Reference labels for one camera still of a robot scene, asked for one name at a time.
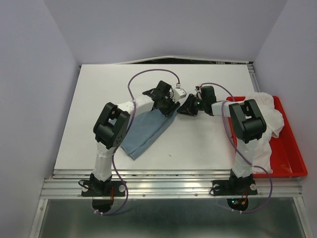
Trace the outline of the light blue denim skirt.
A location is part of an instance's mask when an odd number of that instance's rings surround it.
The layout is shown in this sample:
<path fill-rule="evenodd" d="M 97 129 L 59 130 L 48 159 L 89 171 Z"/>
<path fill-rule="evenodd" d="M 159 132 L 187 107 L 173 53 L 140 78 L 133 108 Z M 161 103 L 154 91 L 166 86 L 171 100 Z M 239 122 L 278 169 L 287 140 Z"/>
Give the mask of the light blue denim skirt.
<path fill-rule="evenodd" d="M 171 126 L 176 116 L 176 111 L 165 117 L 159 110 L 138 115 L 120 147 L 132 160 L 138 159 Z"/>

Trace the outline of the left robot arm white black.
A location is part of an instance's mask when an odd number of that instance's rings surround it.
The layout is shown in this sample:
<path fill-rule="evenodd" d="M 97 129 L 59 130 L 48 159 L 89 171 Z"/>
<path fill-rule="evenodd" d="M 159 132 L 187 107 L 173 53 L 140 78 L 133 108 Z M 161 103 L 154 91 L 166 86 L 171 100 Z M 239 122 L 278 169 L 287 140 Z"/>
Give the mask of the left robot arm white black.
<path fill-rule="evenodd" d="M 133 159 L 139 157 L 170 126 L 186 95 L 180 84 L 173 88 L 160 81 L 128 102 L 105 104 L 93 128 L 97 155 L 89 178 L 98 195 L 110 191 L 112 162 L 118 147 Z"/>

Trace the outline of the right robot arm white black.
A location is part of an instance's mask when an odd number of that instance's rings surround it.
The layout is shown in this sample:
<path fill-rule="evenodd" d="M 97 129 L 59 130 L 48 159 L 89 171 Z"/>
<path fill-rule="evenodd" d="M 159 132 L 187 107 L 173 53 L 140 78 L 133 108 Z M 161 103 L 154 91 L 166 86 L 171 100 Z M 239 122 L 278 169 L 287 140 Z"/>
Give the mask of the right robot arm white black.
<path fill-rule="evenodd" d="M 230 139 L 226 119 L 231 120 L 236 143 L 230 141 L 236 151 L 232 173 L 235 176 L 228 181 L 228 188 L 233 193 L 240 193 L 246 187 L 245 178 L 251 177 L 255 148 L 266 131 L 265 119 L 254 99 L 242 102 L 218 101 L 215 84 L 202 84 L 196 87 L 197 93 L 189 94 L 178 113 L 195 116 L 199 111 L 215 117 L 221 116 L 225 132 Z"/>

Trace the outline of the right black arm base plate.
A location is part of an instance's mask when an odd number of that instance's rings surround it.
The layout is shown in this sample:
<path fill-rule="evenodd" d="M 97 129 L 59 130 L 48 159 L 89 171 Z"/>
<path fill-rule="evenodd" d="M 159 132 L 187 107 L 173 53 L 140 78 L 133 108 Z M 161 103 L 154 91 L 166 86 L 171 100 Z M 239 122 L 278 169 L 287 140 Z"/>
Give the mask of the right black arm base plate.
<path fill-rule="evenodd" d="M 210 194 L 213 196 L 257 195 L 257 189 L 250 188 L 251 183 L 230 182 L 229 180 L 213 180 Z"/>

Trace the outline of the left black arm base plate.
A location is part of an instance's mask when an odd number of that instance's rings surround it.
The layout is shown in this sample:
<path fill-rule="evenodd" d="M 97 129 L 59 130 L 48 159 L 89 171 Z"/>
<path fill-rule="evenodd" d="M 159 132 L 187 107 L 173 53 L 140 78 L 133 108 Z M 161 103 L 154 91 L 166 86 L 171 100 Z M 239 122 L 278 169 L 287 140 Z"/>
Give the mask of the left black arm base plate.
<path fill-rule="evenodd" d="M 78 181 L 81 186 L 81 196 L 83 197 L 124 197 L 126 195 L 125 186 L 121 181 L 106 181 L 102 185 L 96 185 L 89 180 Z"/>

